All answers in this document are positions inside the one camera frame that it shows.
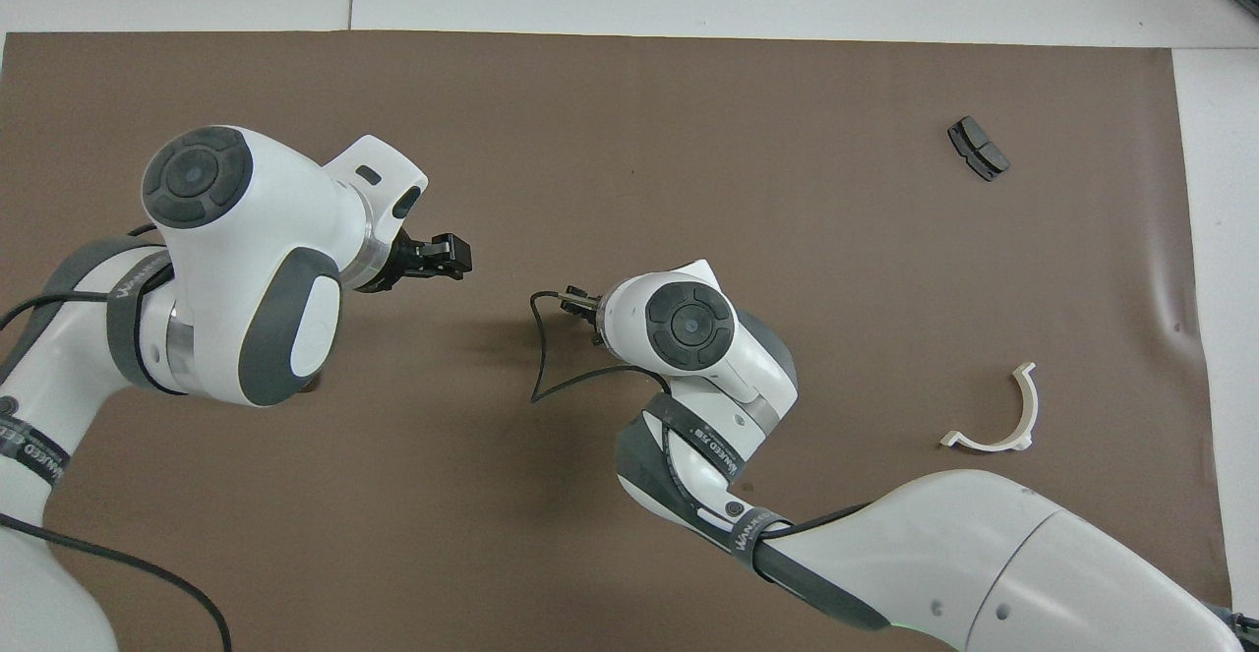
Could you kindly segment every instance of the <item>circular joint cover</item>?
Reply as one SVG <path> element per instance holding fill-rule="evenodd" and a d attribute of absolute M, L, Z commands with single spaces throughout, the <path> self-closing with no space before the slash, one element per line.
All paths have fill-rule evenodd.
<path fill-rule="evenodd" d="M 244 136 L 208 125 L 167 142 L 145 171 L 145 209 L 154 222 L 175 229 L 206 225 L 244 195 L 253 156 Z"/>
<path fill-rule="evenodd" d="M 662 286 L 647 301 L 652 349 L 682 370 L 703 370 L 720 361 L 734 341 L 734 321 L 724 295 L 697 281 Z"/>

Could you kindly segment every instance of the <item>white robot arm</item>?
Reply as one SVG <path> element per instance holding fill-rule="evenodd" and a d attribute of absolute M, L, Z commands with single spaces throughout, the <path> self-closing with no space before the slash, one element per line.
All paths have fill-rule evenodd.
<path fill-rule="evenodd" d="M 1137 554 L 993 473 L 935 473 L 801 525 L 731 495 L 798 384 L 787 347 L 734 308 L 706 262 L 602 300 L 560 297 L 614 355 L 674 378 L 617 437 L 630 496 L 827 615 L 968 652 L 1241 649 L 1235 629 Z"/>
<path fill-rule="evenodd" d="M 305 388 L 327 359 L 342 289 L 472 271 L 453 234 L 418 243 L 402 230 L 427 185 L 370 136 L 322 167 L 222 125 L 155 155 L 142 199 L 166 245 L 125 237 L 78 249 L 0 364 L 0 514 L 11 517 L 0 522 L 0 649 L 116 648 L 94 599 L 14 529 L 42 527 L 103 402 L 135 384 L 269 407 Z"/>

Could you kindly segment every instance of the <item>black cable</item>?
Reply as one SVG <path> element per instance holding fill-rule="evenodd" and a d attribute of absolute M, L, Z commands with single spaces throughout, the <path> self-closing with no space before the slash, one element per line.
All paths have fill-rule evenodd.
<path fill-rule="evenodd" d="M 122 551 L 116 551 L 113 549 L 107 549 L 97 544 L 91 544 L 91 541 L 83 541 L 82 539 L 74 539 L 73 536 L 65 536 L 64 534 L 57 534 L 55 531 L 47 530 L 42 526 L 35 526 L 26 524 L 21 520 L 15 520 L 9 515 L 0 514 L 0 525 L 6 526 L 14 531 L 20 531 L 21 534 L 35 536 L 37 539 L 43 539 L 50 544 L 58 544 L 65 546 L 67 549 L 76 549 L 76 551 L 82 551 L 84 554 L 92 554 L 93 556 L 101 556 L 102 559 L 110 559 L 111 561 L 117 561 L 126 564 L 141 571 L 152 574 L 166 583 L 175 585 L 184 593 L 191 595 L 201 607 L 214 618 L 214 624 L 219 628 L 219 639 L 223 641 L 223 652 L 232 652 L 232 633 L 228 632 L 228 622 L 224 619 L 223 613 L 210 599 L 209 595 L 201 593 L 200 588 L 196 588 L 191 583 L 181 579 L 180 576 L 167 571 L 166 569 L 132 556 L 131 554 L 123 554 Z"/>
<path fill-rule="evenodd" d="M 548 398 L 556 391 L 562 391 L 569 386 L 573 386 L 573 384 L 580 384 L 588 379 L 594 379 L 598 375 L 606 375 L 612 373 L 638 373 L 648 375 L 651 379 L 656 380 L 656 384 L 660 384 L 661 391 L 665 391 L 666 394 L 672 394 L 672 390 L 669 388 L 669 383 L 665 381 L 665 378 L 653 371 L 642 369 L 642 366 L 635 366 L 635 365 L 603 366 L 603 369 L 601 370 L 593 370 L 583 375 L 575 375 L 573 379 L 568 381 L 564 381 L 562 384 L 555 384 L 555 386 L 549 388 L 546 391 L 539 393 L 540 388 L 543 386 L 543 378 L 546 374 L 546 326 L 543 325 L 543 316 L 538 311 L 539 298 L 562 298 L 562 297 L 553 289 L 540 289 L 538 293 L 530 295 L 529 297 L 529 310 L 534 312 L 534 323 L 538 325 L 538 342 L 541 346 L 541 355 L 538 360 L 538 381 L 534 383 L 534 391 L 529 395 L 530 404 L 536 404 L 541 402 L 544 398 Z"/>
<path fill-rule="evenodd" d="M 94 293 L 94 292 L 87 292 L 86 289 L 68 289 L 68 292 L 64 293 L 35 295 L 34 298 L 26 298 L 26 301 L 18 303 L 13 308 L 10 308 L 9 312 L 5 312 L 4 317 L 0 317 L 0 330 L 4 330 L 5 326 L 9 326 L 10 321 L 20 316 L 23 312 L 29 311 L 30 308 L 48 306 L 49 303 L 63 303 L 68 301 L 104 303 L 108 298 L 110 298 L 108 293 Z M 157 564 L 145 561 L 144 559 L 138 559 L 130 554 L 123 554 L 122 551 L 116 551 L 113 549 L 107 549 L 97 544 L 91 544 L 89 541 L 83 541 L 81 539 L 74 539 L 64 534 L 58 534 L 55 531 L 47 530 L 45 527 L 42 526 L 26 524 L 21 520 L 15 520 L 3 512 L 0 512 L 0 526 L 9 527 L 14 531 L 19 531 L 28 536 L 35 536 L 37 539 L 43 539 L 44 541 L 49 541 L 50 544 L 58 544 L 60 546 L 65 546 L 67 549 L 76 549 L 77 551 L 82 551 L 84 554 L 92 554 L 93 556 L 101 556 L 103 559 L 110 559 L 111 561 L 126 564 L 135 569 L 140 569 L 141 571 L 152 574 L 165 580 L 166 583 L 175 585 L 184 593 L 191 595 L 198 603 L 201 603 L 201 607 L 205 608 L 205 610 L 210 614 L 212 618 L 214 618 L 214 624 L 219 628 L 219 638 L 223 641 L 223 651 L 232 652 L 232 634 L 228 632 L 228 623 L 224 619 L 223 613 L 219 612 L 219 608 L 209 598 L 209 595 L 201 593 L 201 589 L 196 588 L 191 583 L 188 583 L 183 578 L 167 571 L 166 569 L 159 566 Z"/>
<path fill-rule="evenodd" d="M 776 529 L 773 531 L 767 531 L 760 535 L 760 539 L 778 539 L 778 536 L 791 536 L 793 534 L 799 534 L 801 531 L 808 531 L 813 527 L 820 527 L 822 525 L 828 525 L 831 522 L 838 521 L 849 515 L 855 515 L 864 510 L 869 502 L 862 502 L 861 505 L 849 505 L 847 507 L 831 512 L 830 515 L 822 515 L 821 517 L 815 517 L 807 522 L 801 522 L 798 525 L 791 525 L 782 529 Z"/>
<path fill-rule="evenodd" d="M 0 317 L 0 330 L 6 329 L 10 321 L 20 316 L 23 312 L 29 311 L 30 308 L 47 306 L 47 303 L 62 303 L 65 301 L 104 303 L 108 297 L 110 297 L 108 293 L 93 293 L 93 292 L 86 292 L 86 289 L 68 289 L 68 292 L 65 293 L 35 295 L 34 298 L 26 298 L 26 301 L 18 303 L 9 312 L 5 312 L 4 317 Z"/>

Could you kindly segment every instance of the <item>brown paper backdrop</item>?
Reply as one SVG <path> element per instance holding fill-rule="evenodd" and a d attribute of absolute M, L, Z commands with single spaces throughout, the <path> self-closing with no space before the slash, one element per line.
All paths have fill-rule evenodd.
<path fill-rule="evenodd" d="M 431 177 L 412 234 L 473 245 L 462 283 L 350 295 L 313 395 L 130 390 L 76 454 L 49 526 L 196 582 L 239 649 L 943 649 L 837 624 L 626 497 L 612 444 L 645 379 L 528 405 L 529 293 L 701 257 L 799 369 L 745 498 L 803 520 L 990 469 L 1228 599 L 1168 52 L 14 34 L 3 74 L 4 303 L 144 223 L 150 155 L 203 123 L 319 162 L 373 132 Z M 949 146 L 962 115 L 1012 160 L 997 181 Z M 546 310 L 553 383 L 611 363 Z M 1030 451 L 935 446 L 1008 433 L 1026 360 Z M 123 649 L 217 648 L 184 594 L 62 559 Z"/>

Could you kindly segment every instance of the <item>white floor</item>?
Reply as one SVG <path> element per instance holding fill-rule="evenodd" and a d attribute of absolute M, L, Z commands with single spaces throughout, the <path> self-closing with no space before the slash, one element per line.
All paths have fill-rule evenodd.
<path fill-rule="evenodd" d="M 475 29 L 1176 48 L 1235 607 L 1259 612 L 1259 19 L 1230 0 L 0 0 L 0 30 Z"/>

